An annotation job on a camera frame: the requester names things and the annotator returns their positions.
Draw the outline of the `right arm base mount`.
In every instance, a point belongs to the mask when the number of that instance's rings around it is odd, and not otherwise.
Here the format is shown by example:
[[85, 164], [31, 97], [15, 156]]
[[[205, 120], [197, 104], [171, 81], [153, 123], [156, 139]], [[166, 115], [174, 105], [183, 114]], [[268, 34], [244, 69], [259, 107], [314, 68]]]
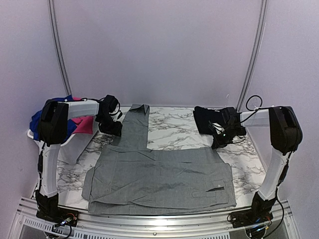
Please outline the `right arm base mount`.
[[256, 216], [251, 209], [231, 212], [227, 216], [227, 221], [232, 224], [233, 228], [259, 225], [261, 223], [270, 222], [272, 219], [273, 214], [270, 211], [263, 212]]

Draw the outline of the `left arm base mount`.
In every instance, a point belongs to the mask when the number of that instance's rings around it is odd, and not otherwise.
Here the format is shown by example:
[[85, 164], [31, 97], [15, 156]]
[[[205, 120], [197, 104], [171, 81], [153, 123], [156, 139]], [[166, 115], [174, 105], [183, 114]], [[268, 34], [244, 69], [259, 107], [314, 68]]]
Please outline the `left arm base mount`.
[[78, 223], [79, 212], [76, 210], [58, 207], [57, 212], [51, 215], [49, 213], [45, 213], [42, 209], [38, 209], [36, 216], [40, 219], [56, 223], [59, 226], [68, 225], [75, 227]]

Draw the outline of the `pink garment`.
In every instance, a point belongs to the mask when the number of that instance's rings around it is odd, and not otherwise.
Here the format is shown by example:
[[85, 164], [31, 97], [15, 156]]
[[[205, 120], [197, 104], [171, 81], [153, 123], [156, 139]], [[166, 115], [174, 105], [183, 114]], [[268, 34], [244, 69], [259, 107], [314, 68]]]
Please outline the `pink garment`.
[[67, 132], [69, 134], [93, 134], [93, 116], [82, 116], [68, 120]]

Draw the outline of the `blue garment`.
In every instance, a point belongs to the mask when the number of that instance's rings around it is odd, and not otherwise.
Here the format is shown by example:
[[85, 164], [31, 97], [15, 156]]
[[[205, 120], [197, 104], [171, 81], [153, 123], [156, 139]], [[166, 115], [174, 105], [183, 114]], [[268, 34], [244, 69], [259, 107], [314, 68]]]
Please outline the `blue garment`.
[[[53, 98], [52, 100], [53, 101], [65, 101], [65, 100], [72, 101], [73, 98], [72, 98], [72, 95], [68, 95], [64, 98]], [[39, 124], [41, 113], [42, 113], [42, 110], [39, 110], [36, 114], [34, 114], [31, 117], [31, 122], [29, 123], [29, 129], [33, 132], [33, 139], [36, 141], [39, 141], [38, 124]], [[67, 141], [67, 139], [71, 136], [71, 134], [76, 129], [76, 127], [77, 126], [73, 122], [73, 120], [69, 119], [67, 123], [67, 135], [63, 143]]]

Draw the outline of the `aluminium corner post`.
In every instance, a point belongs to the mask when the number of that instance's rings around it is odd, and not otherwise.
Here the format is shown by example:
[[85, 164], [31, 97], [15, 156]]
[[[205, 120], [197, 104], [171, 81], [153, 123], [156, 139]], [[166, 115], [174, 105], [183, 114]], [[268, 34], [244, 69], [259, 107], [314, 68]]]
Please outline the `aluminium corner post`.
[[244, 83], [241, 89], [241, 93], [239, 95], [239, 99], [237, 101], [236, 109], [241, 110], [244, 105], [244, 100], [247, 96], [250, 83], [253, 78], [253, 73], [255, 69], [255, 64], [258, 58], [258, 54], [260, 52], [260, 48], [262, 45], [264, 30], [265, 30], [265, 22], [268, 10], [268, 0], [262, 0], [260, 5], [260, 12], [258, 17], [256, 34], [253, 42], [253, 48], [251, 51], [251, 56], [248, 64], [248, 68], [245, 74]]
[[64, 58], [63, 58], [62, 45], [61, 45], [60, 37], [59, 37], [55, 2], [53, 0], [48, 0], [47, 3], [48, 3], [49, 20], [51, 25], [51, 31], [52, 31], [52, 37], [53, 37], [53, 43], [54, 43], [54, 48], [56, 52], [58, 67], [62, 77], [62, 82], [63, 82], [65, 92], [67, 95], [71, 95], [72, 94], [71, 85], [69, 82], [67, 69], [65, 66]]

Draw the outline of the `aluminium front frame rail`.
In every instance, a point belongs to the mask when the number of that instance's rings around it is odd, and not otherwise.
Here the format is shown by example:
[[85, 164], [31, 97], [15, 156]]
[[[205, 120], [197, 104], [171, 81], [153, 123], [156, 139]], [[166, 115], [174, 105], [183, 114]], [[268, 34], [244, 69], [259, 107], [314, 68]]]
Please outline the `aluminium front frame rail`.
[[9, 232], [10, 239], [44, 239], [47, 236], [71, 239], [247, 239], [257, 226], [234, 228], [230, 214], [217, 210], [182, 216], [94, 215], [78, 209], [75, 227], [55, 228], [36, 217], [36, 201], [22, 198]]

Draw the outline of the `left aluminium corner post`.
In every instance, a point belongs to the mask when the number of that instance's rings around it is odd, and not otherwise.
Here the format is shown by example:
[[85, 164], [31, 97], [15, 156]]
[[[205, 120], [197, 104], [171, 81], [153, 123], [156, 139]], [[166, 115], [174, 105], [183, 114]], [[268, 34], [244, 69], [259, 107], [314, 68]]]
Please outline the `left aluminium corner post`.
[[53, 43], [54, 43], [54, 48], [56, 52], [58, 67], [62, 77], [62, 82], [63, 82], [65, 92], [67, 95], [71, 95], [72, 94], [71, 85], [69, 82], [67, 69], [65, 66], [64, 58], [63, 58], [62, 45], [61, 45], [60, 37], [59, 37], [55, 2], [53, 0], [48, 0], [47, 3], [48, 3], [49, 20], [51, 25], [51, 31], [52, 31], [52, 37], [53, 37]]

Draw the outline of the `white plastic laundry basket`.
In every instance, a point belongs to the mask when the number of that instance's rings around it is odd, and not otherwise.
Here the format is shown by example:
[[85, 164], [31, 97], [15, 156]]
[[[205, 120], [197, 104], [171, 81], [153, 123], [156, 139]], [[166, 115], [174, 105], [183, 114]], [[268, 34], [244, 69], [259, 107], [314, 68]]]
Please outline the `white plastic laundry basket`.
[[77, 159], [87, 147], [93, 136], [98, 131], [98, 124], [93, 123], [93, 133], [76, 133], [72, 134], [65, 143], [61, 145], [58, 153], [58, 160], [69, 165], [77, 163]]

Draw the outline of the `grey garment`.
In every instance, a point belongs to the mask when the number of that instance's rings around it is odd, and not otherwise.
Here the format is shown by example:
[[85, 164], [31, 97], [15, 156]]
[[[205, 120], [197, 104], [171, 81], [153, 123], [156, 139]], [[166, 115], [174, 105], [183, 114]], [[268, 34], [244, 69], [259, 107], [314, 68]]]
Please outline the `grey garment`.
[[105, 145], [82, 197], [92, 214], [168, 215], [236, 205], [231, 166], [210, 147], [148, 149], [150, 107], [134, 104]]

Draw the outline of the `black t-shirt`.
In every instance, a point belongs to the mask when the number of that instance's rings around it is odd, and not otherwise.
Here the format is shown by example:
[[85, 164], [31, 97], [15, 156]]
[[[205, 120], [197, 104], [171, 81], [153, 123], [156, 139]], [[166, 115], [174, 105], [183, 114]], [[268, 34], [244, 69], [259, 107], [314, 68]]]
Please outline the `black t-shirt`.
[[212, 130], [209, 128], [211, 124], [217, 130], [238, 128], [235, 132], [239, 136], [246, 134], [246, 130], [239, 124], [240, 113], [236, 112], [234, 107], [212, 110], [196, 106], [193, 110], [193, 116], [200, 134], [212, 135]]

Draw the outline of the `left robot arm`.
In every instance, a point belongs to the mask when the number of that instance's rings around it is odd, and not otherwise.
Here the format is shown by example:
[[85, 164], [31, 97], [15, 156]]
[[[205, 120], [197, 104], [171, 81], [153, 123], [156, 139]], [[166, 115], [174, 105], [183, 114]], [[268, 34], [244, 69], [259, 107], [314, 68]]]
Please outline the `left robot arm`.
[[121, 136], [122, 123], [113, 116], [121, 117], [119, 100], [112, 95], [101, 99], [82, 98], [80, 100], [46, 101], [38, 123], [39, 155], [37, 171], [38, 189], [35, 191], [38, 210], [51, 221], [57, 222], [63, 217], [58, 206], [56, 168], [58, 153], [67, 136], [68, 121], [72, 118], [93, 116], [99, 131], [105, 134]]

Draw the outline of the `right aluminium corner post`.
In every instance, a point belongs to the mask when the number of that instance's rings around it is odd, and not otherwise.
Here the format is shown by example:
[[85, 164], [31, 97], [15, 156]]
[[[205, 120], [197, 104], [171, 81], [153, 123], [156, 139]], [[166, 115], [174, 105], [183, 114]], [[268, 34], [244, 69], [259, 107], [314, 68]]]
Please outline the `right aluminium corner post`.
[[258, 54], [260, 52], [260, 48], [262, 45], [264, 30], [265, 30], [265, 22], [268, 10], [268, 0], [262, 0], [260, 5], [260, 12], [258, 17], [256, 34], [253, 42], [253, 48], [251, 51], [251, 56], [248, 64], [248, 68], [245, 74], [244, 83], [241, 89], [241, 93], [239, 95], [239, 99], [237, 101], [236, 109], [241, 110], [244, 105], [244, 100], [247, 96], [250, 83], [253, 78], [253, 73], [255, 69], [255, 64], [258, 58]]

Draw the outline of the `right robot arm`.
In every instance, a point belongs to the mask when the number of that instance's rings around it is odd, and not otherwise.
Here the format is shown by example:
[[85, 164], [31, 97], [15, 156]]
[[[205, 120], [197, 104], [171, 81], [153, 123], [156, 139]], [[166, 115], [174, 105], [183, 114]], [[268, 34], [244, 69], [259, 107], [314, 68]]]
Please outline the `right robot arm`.
[[245, 127], [268, 127], [272, 155], [265, 179], [255, 193], [247, 219], [252, 223], [259, 222], [267, 211], [270, 211], [278, 198], [278, 188], [284, 181], [290, 158], [298, 149], [303, 133], [292, 107], [256, 108], [250, 112], [227, 113], [226, 109], [218, 110], [223, 117], [222, 124], [208, 122], [213, 132], [212, 148], [222, 148], [231, 144], [237, 130]]

